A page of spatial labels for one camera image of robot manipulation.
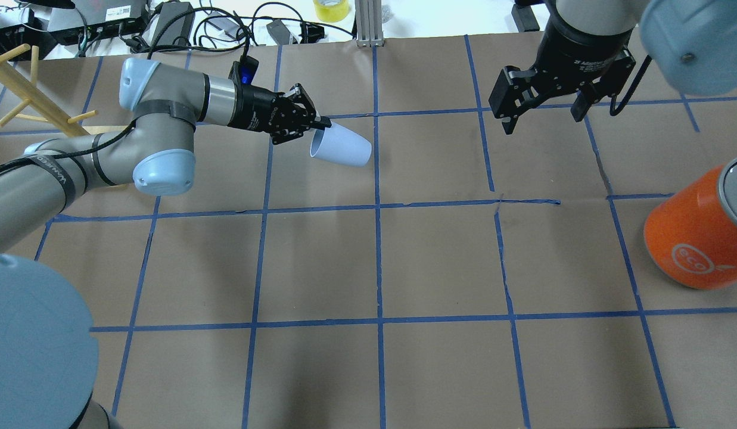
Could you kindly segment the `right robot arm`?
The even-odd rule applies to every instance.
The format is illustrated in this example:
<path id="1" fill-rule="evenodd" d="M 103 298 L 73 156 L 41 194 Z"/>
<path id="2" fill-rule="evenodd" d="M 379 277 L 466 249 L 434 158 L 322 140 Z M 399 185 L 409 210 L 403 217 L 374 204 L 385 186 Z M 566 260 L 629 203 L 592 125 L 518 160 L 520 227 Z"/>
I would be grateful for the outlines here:
<path id="1" fill-rule="evenodd" d="M 507 134 L 547 100 L 575 95 L 584 120 L 608 98 L 616 116 L 656 64 L 683 95 L 737 89 L 737 1 L 547 1 L 549 17 L 526 70 L 504 66 L 489 104 Z"/>

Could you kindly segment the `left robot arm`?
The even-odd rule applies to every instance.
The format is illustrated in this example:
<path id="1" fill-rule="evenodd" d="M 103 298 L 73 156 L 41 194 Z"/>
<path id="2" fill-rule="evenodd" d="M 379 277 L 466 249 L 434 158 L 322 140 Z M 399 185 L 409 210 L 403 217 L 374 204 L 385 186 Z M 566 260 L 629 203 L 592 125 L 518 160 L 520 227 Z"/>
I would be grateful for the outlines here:
<path id="1" fill-rule="evenodd" d="M 0 166 L 0 428 L 117 427 L 92 397 L 99 345 L 87 304 L 58 272 L 9 247 L 96 188 L 188 192 L 200 123 L 274 144 L 334 127 L 302 85 L 273 92 L 240 71 L 218 77 L 145 58 L 123 63 L 119 100 L 132 112 L 124 130 L 47 139 Z"/>

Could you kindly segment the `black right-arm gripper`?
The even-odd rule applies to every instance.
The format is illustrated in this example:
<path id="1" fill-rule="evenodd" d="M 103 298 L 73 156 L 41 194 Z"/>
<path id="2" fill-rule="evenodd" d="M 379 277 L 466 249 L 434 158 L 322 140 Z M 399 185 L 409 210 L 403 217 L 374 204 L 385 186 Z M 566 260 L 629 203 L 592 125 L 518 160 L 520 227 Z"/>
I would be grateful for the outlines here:
<path id="1" fill-rule="evenodd" d="M 592 35 L 551 17 L 532 66 L 505 66 L 491 91 L 490 108 L 505 134 L 513 134 L 521 115 L 551 98 L 575 94 L 571 114 L 578 123 L 600 100 L 618 94 L 635 65 L 627 49 L 632 31 Z"/>

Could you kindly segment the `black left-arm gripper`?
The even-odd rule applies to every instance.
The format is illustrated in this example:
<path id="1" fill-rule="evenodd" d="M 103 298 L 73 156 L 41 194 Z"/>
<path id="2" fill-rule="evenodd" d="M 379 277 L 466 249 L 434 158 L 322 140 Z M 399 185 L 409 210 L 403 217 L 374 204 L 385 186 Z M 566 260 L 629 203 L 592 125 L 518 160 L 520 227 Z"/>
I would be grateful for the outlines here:
<path id="1" fill-rule="evenodd" d="M 235 105 L 230 128 L 266 133 L 278 145 L 302 138 L 309 130 L 332 127 L 329 117 L 318 117 L 313 100 L 299 82 L 286 92 L 252 85 L 258 67 L 253 57 L 232 63 L 228 78 L 235 85 Z"/>

